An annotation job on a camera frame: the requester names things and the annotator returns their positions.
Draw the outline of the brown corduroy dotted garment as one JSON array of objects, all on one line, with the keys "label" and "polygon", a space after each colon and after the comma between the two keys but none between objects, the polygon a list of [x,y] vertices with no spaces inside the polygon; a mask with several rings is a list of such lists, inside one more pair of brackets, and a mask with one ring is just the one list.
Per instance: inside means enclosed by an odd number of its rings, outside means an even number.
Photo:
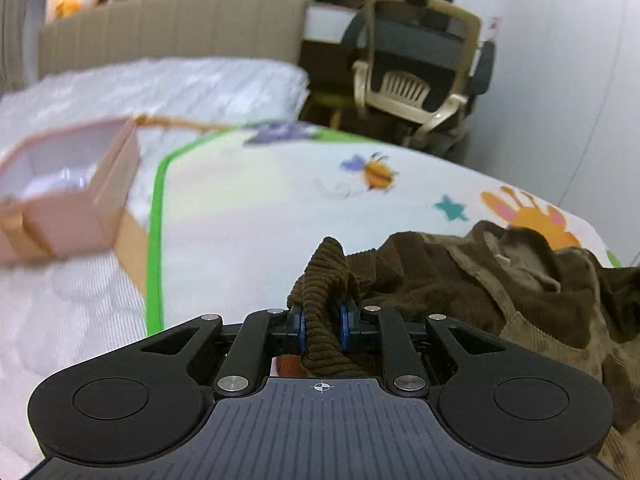
[{"label": "brown corduroy dotted garment", "polygon": [[338,342],[345,300],[393,308],[410,322],[441,313],[583,370],[608,389],[613,426],[600,459],[639,474],[639,271],[606,268],[587,249],[554,249],[538,232],[478,222],[465,236],[399,232],[346,254],[322,240],[288,295],[306,314],[310,347],[280,356],[290,377],[374,374],[367,351]]}]

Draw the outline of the cartoon animal play mat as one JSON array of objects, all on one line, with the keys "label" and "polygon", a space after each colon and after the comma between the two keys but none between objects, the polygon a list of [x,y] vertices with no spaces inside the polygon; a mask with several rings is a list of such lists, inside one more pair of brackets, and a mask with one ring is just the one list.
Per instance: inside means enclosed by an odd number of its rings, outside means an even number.
[{"label": "cartoon animal play mat", "polygon": [[146,330],[283,307],[326,237],[361,252],[396,232],[462,236],[481,221],[617,262],[587,221],[432,155],[304,122],[212,133],[157,168]]}]

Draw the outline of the pink storage box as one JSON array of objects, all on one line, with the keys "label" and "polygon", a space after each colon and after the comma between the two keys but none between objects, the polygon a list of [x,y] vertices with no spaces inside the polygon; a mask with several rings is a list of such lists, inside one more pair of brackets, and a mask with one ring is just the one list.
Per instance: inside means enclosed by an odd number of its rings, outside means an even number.
[{"label": "pink storage box", "polygon": [[140,164],[129,117],[28,136],[1,162],[1,262],[110,248]]}]

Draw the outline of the beige mesh office chair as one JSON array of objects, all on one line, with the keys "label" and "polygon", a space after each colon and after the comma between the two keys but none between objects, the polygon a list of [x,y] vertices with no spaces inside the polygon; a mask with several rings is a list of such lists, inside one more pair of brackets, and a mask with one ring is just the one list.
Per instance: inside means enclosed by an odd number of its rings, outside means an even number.
[{"label": "beige mesh office chair", "polygon": [[452,0],[363,0],[341,46],[352,60],[357,115],[393,118],[393,139],[445,156],[489,89],[496,45]]}]

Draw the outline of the white desk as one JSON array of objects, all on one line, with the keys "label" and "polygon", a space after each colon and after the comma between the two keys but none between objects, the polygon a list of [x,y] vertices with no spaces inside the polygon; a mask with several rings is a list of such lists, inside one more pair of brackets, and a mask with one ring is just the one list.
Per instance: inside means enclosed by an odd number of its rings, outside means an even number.
[{"label": "white desk", "polygon": [[[319,44],[339,44],[357,13],[357,10],[344,6],[312,2],[306,11],[303,38],[305,41],[318,42]],[[484,46],[486,41],[497,38],[500,23],[501,16],[482,16],[477,51]]]}]

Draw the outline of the beige padded headboard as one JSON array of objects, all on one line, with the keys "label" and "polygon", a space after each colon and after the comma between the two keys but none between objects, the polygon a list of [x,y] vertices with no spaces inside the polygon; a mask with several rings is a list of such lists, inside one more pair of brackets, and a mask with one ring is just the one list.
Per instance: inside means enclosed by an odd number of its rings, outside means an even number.
[{"label": "beige padded headboard", "polygon": [[41,78],[142,58],[266,58],[297,64],[308,0],[118,0],[39,32]]}]

